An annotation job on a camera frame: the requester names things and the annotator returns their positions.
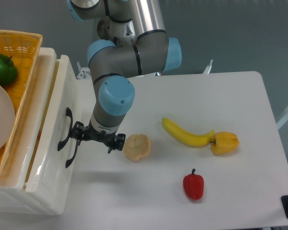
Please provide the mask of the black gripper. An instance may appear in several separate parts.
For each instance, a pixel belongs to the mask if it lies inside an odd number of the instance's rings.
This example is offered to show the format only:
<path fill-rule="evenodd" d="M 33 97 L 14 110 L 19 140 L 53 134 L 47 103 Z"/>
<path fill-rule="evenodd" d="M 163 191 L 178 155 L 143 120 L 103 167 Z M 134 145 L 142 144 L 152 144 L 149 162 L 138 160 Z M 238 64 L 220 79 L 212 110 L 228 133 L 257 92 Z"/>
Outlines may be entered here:
<path fill-rule="evenodd" d="M 125 134 L 107 134 L 106 131 L 96 130 L 91 123 L 84 128 L 80 121 L 75 122 L 70 137 L 76 140 L 76 146 L 79 146 L 82 140 L 102 142 L 108 147 L 108 154 L 113 150 L 122 151 L 126 140 Z"/>

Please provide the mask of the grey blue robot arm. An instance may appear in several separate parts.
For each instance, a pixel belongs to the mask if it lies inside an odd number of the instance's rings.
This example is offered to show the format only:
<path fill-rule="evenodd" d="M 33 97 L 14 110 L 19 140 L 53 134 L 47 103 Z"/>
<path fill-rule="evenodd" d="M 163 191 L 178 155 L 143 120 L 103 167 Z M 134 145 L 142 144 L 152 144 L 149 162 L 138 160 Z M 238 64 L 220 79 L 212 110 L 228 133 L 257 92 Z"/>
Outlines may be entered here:
<path fill-rule="evenodd" d="M 67 138 L 122 150 L 126 136 L 117 131 L 135 97 L 129 78 L 178 68 L 179 41 L 168 36 L 157 0 L 69 0 L 67 5 L 76 20 L 109 20 L 105 34 L 87 50 L 96 96 L 92 116 L 88 125 L 71 122 Z"/>

